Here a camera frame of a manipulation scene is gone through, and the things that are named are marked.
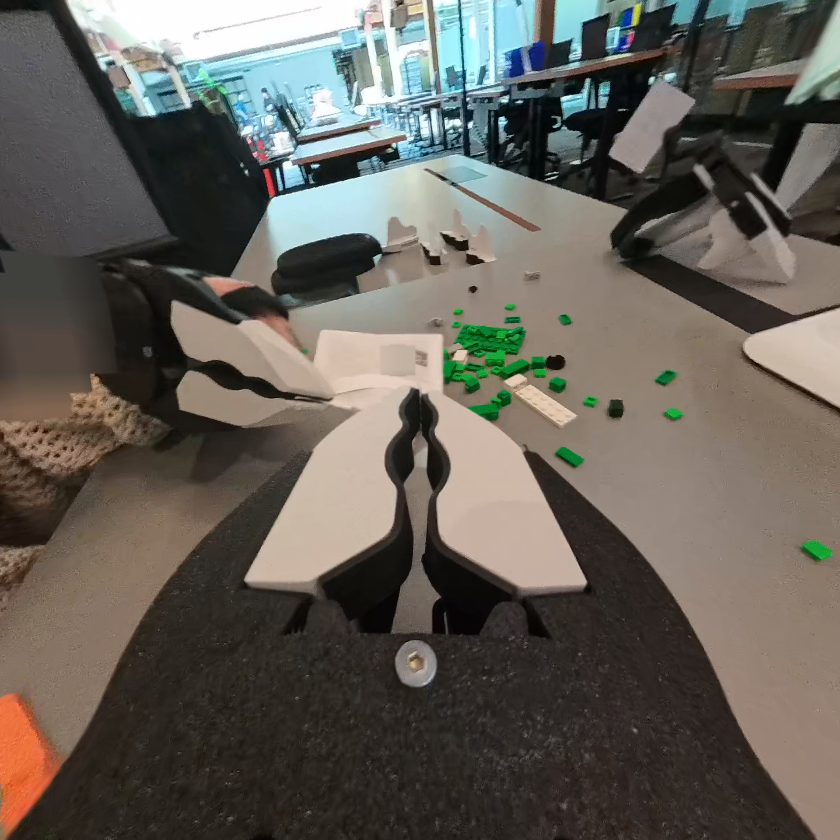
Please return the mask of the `spare black white gripper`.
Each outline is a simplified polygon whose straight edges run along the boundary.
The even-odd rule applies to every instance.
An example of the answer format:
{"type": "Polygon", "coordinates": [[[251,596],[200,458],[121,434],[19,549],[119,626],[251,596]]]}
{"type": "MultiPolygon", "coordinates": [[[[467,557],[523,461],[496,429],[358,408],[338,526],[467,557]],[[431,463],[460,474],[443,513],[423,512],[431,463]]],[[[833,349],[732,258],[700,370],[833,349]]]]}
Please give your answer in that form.
{"type": "Polygon", "coordinates": [[[669,252],[696,270],[789,282],[796,271],[791,216],[762,177],[740,162],[723,132],[679,142],[694,103],[657,81],[616,135],[611,162],[642,174],[662,152],[677,173],[625,211],[610,233],[611,250],[626,263],[669,252]]]}

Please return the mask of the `black mesh office chair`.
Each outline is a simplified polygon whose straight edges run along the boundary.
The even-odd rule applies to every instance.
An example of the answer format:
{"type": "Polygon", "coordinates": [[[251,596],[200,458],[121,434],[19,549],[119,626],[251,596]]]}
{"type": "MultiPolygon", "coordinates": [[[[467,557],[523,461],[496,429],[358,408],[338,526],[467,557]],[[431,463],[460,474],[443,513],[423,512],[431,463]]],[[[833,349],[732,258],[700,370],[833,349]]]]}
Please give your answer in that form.
{"type": "Polygon", "coordinates": [[[199,102],[128,123],[169,231],[132,256],[230,277],[269,202],[247,143],[227,117],[199,102]]]}

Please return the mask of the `long white lego plate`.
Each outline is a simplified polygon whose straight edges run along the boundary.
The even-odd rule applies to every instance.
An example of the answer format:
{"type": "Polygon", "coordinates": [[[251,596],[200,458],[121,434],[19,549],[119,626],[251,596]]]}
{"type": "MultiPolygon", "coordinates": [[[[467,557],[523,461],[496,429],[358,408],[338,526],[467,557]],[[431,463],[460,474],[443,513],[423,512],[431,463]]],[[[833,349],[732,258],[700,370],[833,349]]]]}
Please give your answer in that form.
{"type": "Polygon", "coordinates": [[[554,427],[565,427],[577,417],[570,409],[534,385],[525,384],[516,389],[513,395],[554,427]]]}

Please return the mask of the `open lego instruction booklet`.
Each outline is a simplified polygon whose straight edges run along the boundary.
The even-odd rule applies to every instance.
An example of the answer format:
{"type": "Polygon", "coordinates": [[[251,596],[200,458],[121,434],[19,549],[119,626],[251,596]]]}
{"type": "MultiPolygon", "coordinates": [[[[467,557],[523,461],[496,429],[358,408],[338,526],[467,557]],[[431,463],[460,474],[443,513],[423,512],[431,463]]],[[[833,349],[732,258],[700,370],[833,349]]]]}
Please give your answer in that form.
{"type": "Polygon", "coordinates": [[[825,89],[838,83],[838,32],[825,35],[826,37],[814,48],[803,72],[785,100],[786,107],[803,104],[814,97],[822,97],[825,89]]]}

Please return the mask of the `green lego bricks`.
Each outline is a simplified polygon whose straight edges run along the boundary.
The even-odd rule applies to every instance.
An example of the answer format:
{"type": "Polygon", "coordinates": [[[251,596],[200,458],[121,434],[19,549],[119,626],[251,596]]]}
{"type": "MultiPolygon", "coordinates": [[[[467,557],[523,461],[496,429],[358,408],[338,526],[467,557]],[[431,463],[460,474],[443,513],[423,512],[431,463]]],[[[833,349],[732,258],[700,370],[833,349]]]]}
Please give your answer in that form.
{"type": "Polygon", "coordinates": [[[472,394],[489,375],[504,381],[505,386],[491,397],[488,405],[471,407],[490,421],[497,419],[500,409],[511,404],[515,390],[525,384],[536,386],[552,398],[568,388],[567,379],[557,375],[559,371],[545,368],[548,355],[520,354],[527,332],[521,325],[521,317],[513,314],[515,310],[514,304],[505,305],[504,328],[462,323],[459,317],[464,315],[464,309],[453,310],[455,319],[451,328],[457,329],[458,335],[450,349],[444,351],[444,382],[462,382],[465,393],[472,394]]]}

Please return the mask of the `person's left forearm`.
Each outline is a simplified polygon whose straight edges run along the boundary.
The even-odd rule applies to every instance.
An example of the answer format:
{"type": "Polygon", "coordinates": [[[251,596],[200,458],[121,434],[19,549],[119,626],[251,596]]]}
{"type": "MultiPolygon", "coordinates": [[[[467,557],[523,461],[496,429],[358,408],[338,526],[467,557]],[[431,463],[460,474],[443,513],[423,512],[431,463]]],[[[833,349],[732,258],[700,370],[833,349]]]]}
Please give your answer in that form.
{"type": "Polygon", "coordinates": [[[121,448],[147,448],[171,428],[96,376],[64,417],[1,423],[1,607],[13,599],[95,467],[121,448]]]}

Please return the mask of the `orange brick separator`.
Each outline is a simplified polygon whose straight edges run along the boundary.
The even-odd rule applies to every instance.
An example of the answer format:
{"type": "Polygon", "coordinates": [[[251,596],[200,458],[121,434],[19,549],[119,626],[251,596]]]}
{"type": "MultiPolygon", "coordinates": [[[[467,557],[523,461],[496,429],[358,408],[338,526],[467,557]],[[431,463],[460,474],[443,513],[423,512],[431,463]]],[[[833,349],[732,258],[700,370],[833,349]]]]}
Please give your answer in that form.
{"type": "Polygon", "coordinates": [[[17,694],[1,697],[1,830],[9,838],[54,780],[60,761],[17,694]]]}

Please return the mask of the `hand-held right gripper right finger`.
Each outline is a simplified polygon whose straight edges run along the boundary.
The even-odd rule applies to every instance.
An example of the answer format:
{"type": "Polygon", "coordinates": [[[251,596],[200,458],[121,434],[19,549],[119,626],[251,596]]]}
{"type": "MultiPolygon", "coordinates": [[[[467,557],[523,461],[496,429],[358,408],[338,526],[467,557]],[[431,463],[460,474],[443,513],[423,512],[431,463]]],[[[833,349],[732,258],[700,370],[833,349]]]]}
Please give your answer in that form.
{"type": "Polygon", "coordinates": [[[432,490],[423,569],[456,632],[495,607],[578,595],[588,582],[525,451],[442,393],[422,397],[432,490]]]}

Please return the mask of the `grey fabric partition panel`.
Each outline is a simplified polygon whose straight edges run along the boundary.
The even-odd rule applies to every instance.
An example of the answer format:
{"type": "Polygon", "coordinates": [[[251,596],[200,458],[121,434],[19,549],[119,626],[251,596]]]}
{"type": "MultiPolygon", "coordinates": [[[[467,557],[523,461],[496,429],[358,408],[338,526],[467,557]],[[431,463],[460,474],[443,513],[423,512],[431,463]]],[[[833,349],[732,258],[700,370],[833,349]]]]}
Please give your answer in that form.
{"type": "Polygon", "coordinates": [[[176,238],[93,80],[92,56],[49,2],[2,2],[2,248],[50,256],[148,255],[176,238]]]}

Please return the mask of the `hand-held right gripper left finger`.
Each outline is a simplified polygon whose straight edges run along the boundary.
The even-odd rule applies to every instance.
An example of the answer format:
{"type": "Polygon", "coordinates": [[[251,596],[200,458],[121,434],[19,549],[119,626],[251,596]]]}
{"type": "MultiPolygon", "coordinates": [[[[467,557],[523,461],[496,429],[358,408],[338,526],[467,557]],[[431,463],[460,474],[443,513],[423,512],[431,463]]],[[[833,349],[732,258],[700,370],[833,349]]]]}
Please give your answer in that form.
{"type": "Polygon", "coordinates": [[[336,426],[308,457],[245,586],[336,602],[361,631],[391,632],[413,565],[414,439],[411,387],[336,426]]]}

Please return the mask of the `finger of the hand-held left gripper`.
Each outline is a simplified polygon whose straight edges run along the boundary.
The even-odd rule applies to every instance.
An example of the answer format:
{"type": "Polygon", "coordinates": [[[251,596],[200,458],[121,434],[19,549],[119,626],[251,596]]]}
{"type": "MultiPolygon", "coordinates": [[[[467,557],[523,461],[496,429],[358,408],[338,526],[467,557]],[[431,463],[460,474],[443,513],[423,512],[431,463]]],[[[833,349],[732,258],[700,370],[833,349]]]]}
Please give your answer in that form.
{"type": "Polygon", "coordinates": [[[331,383],[312,367],[234,371],[227,385],[223,373],[219,367],[186,372],[175,389],[179,409],[234,427],[262,428],[291,424],[332,400],[331,383]]]}
{"type": "Polygon", "coordinates": [[[171,327],[184,354],[203,364],[220,363],[279,392],[330,400],[335,391],[307,356],[259,320],[231,323],[174,301],[171,327]]]}

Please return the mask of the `wooden edged office desk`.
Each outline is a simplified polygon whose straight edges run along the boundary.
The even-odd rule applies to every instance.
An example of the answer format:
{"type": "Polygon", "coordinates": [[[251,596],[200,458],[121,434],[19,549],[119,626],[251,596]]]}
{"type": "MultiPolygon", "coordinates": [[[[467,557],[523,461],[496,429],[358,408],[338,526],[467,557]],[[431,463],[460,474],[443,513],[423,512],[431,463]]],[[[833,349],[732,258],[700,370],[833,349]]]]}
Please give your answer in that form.
{"type": "Polygon", "coordinates": [[[341,134],[326,140],[300,143],[290,163],[303,173],[311,186],[325,186],[360,176],[360,163],[379,159],[390,163],[400,159],[398,144],[405,132],[383,126],[341,134]]]}
{"type": "Polygon", "coordinates": [[[567,168],[560,176],[560,180],[563,180],[573,173],[588,171],[591,184],[589,194],[596,200],[605,201],[608,173],[611,169],[621,168],[612,161],[610,152],[616,136],[626,124],[623,115],[630,116],[633,113],[648,88],[650,78],[664,61],[677,56],[680,50],[676,44],[662,45],[646,51],[579,60],[508,80],[510,98],[514,102],[528,103],[528,177],[540,182],[548,179],[545,172],[548,132],[543,123],[543,113],[551,100],[561,98],[557,88],[561,88],[566,81],[608,81],[610,91],[602,111],[602,129],[593,156],[578,166],[567,168]]]}

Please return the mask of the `white book stand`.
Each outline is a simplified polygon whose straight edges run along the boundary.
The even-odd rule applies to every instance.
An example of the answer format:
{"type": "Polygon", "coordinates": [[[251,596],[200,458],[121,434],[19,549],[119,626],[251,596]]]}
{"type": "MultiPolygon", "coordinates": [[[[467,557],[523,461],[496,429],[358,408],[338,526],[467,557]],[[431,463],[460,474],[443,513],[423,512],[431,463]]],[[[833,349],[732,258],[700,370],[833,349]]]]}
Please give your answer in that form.
{"type": "Polygon", "coordinates": [[[759,368],[839,407],[839,308],[757,332],[742,351],[759,368]]]}

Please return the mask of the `person's left hand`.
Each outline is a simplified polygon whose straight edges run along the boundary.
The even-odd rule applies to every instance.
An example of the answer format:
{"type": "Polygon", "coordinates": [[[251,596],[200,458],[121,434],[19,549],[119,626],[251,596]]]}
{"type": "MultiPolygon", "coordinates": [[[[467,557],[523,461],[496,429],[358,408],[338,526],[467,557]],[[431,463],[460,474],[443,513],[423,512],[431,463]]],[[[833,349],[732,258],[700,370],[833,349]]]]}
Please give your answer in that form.
{"type": "Polygon", "coordinates": [[[293,346],[300,348],[290,322],[288,309],[273,293],[240,280],[206,276],[203,282],[222,302],[245,319],[262,322],[293,346]]]}

